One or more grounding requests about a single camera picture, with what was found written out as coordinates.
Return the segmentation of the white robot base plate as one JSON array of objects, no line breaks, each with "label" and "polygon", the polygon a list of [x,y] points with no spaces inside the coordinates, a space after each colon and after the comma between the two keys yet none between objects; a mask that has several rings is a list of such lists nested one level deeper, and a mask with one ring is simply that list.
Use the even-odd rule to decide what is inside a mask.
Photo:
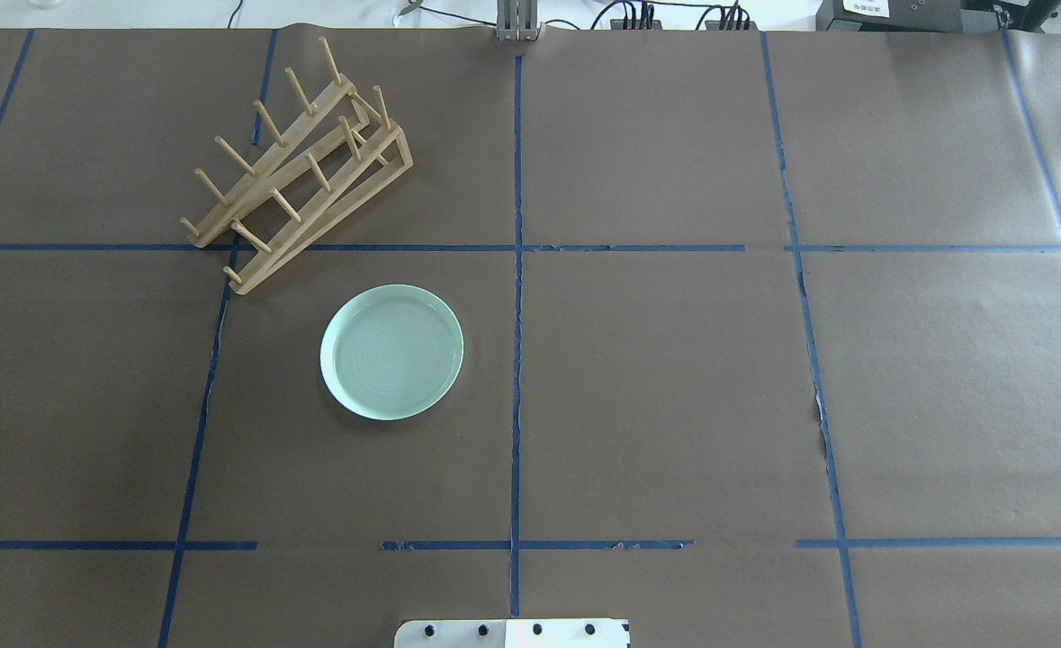
[{"label": "white robot base plate", "polygon": [[394,647],[630,647],[629,621],[605,618],[410,620]]}]

